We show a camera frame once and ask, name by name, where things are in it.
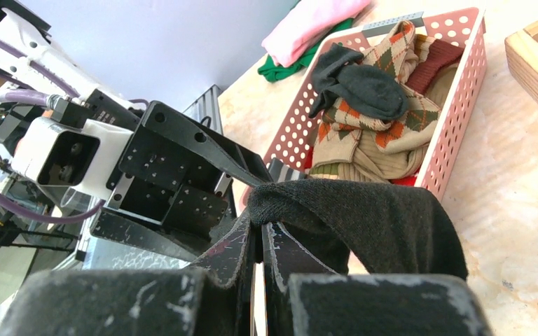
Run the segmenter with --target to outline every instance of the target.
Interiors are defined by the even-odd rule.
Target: mounting hole
[[[204,143],[207,141],[207,137],[202,132],[195,133],[195,140],[200,143]]]
[[[166,116],[162,112],[157,112],[153,119],[158,123],[163,123],[166,121]]]

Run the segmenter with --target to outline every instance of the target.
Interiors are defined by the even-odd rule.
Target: red plastic basket
[[[487,68],[483,41],[485,24],[483,10],[479,8],[466,8],[424,17],[423,20],[428,36],[455,46],[465,47],[449,95],[442,107],[434,136],[415,182],[416,187],[432,191],[441,200]],[[271,159],[278,158],[291,168],[303,170],[310,149],[307,143],[308,134],[320,120],[320,118],[307,117],[317,96],[312,89],[310,74],[318,56],[325,53],[333,43],[342,43],[348,48],[359,51],[370,47],[368,39],[364,36],[363,27],[340,31],[323,41],[306,71],[300,90],[263,158],[267,165]],[[249,189],[242,196],[241,205],[246,205],[248,194]]]

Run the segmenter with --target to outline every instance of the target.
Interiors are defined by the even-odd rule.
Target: pink cloth
[[[333,26],[354,18],[369,3],[370,0],[301,0],[261,45],[275,65],[289,67]]]

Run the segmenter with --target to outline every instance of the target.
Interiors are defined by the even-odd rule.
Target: white wall
[[[295,0],[18,0],[84,69],[127,98],[183,111],[263,56]]]

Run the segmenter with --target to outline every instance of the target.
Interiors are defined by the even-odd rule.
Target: marble table surface
[[[538,19],[538,0],[446,2],[381,0],[357,22],[486,9],[488,71],[442,203],[462,240],[469,287],[495,335],[538,335],[538,105],[511,77],[504,51],[508,35]],[[256,73],[264,59],[219,97],[224,134],[261,156],[304,72],[271,84]],[[236,197],[243,190],[235,184]],[[365,272],[354,261],[350,269]]]

